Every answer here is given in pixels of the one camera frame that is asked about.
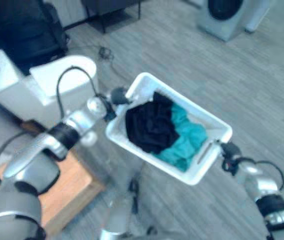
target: laundry basket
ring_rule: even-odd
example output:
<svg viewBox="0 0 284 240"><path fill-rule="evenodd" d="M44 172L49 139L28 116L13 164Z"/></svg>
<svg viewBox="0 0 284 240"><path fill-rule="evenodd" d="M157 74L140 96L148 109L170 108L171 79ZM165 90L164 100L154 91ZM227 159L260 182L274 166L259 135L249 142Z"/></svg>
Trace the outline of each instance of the laundry basket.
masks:
<svg viewBox="0 0 284 240"><path fill-rule="evenodd" d="M202 124L206 128L208 138L202 145L200 151L194 156L186 172L182 172L174 166L144 152L141 148L131 143L127 137L125 127L126 111L152 99L154 92L159 92L170 98L187 111L190 121ZM221 147L216 142L227 143L232 137L233 131L228 124L182 96L149 73L141 73L136 78L128 90L126 97L133 100L133 103L118 107L116 110L117 117L111 121L106 128L107 137L122 148L188 185L196 185L221 153Z"/></svg>

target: black chair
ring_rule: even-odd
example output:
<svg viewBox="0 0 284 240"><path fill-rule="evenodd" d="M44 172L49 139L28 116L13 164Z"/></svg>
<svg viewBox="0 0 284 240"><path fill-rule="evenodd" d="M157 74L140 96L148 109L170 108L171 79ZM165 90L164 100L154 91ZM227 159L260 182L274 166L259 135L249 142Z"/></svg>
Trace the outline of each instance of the black chair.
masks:
<svg viewBox="0 0 284 240"><path fill-rule="evenodd" d="M100 18L103 32L106 33L104 15L138 4L138 19L141 19L141 0L82 0L86 7L87 15L90 11L97 14Z"/></svg>
<svg viewBox="0 0 284 240"><path fill-rule="evenodd" d="M24 73L62 56L67 36L56 9L43 0L0 0L0 47Z"/></svg>

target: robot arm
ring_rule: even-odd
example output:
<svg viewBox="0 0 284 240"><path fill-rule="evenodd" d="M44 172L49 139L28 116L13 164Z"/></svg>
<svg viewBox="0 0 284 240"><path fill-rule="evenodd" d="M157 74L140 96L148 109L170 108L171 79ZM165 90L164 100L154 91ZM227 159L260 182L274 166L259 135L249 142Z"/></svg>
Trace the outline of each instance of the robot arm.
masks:
<svg viewBox="0 0 284 240"><path fill-rule="evenodd" d="M268 231L269 240L284 240L284 199L275 180L266 176L250 158L242 157L233 143L221 144L223 169L230 172L256 203Z"/></svg>
<svg viewBox="0 0 284 240"><path fill-rule="evenodd" d="M59 177L59 168L53 159L64 160L68 150L97 121L107 119L110 111L106 106L103 98L90 99L82 109L40 134L14 156L4 171L0 185L0 240L45 239L45 231L40 226L38 195L48 191ZM243 158L234 144L222 144L221 147L225 153L223 169L232 173L257 204L271 233L269 240L284 240L284 199L276 182L267 177L253 160ZM164 236L161 239L174 238Z"/></svg>
<svg viewBox="0 0 284 240"><path fill-rule="evenodd" d="M58 180L59 168L53 159L64 160L68 150L106 115L101 99L91 98L13 157L0 185L0 240L45 239L38 195Z"/></svg>

